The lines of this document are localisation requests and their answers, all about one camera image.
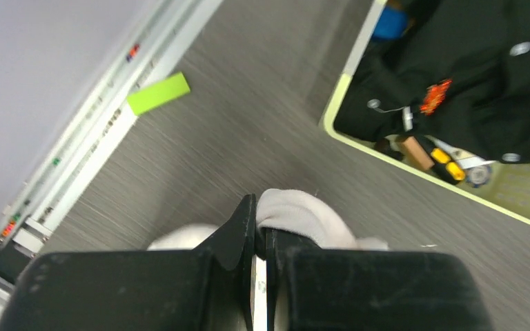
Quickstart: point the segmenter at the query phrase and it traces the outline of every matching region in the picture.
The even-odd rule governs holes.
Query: black jacket
[[[368,107],[378,100],[382,110],[411,106],[416,133],[485,159],[530,163],[530,0],[414,4],[418,21],[406,35],[363,57],[335,129],[367,141],[404,132],[401,112]],[[447,79],[443,102],[422,114],[428,89]]]

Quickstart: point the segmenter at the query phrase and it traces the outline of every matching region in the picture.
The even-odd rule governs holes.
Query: lime green paper
[[[190,86],[188,86],[184,74],[178,72],[163,81],[129,95],[127,102],[135,115],[139,116],[189,92]]]

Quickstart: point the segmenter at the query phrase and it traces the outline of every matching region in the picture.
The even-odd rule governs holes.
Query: wooden block
[[[434,162],[420,143],[413,137],[398,137],[395,142],[399,150],[405,155],[406,160],[414,168],[427,171],[434,166]]]

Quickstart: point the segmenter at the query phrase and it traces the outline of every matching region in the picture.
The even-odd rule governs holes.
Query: white wall
[[[0,217],[160,0],[0,0]]]

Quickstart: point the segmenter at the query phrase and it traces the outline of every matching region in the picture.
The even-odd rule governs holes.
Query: orange embroidery
[[[448,88],[450,88],[450,84],[452,84],[452,80],[446,79],[442,83],[432,85],[428,88],[428,92],[424,98],[424,104],[420,107],[422,114],[433,114],[435,109],[446,98],[446,91],[448,91]]]

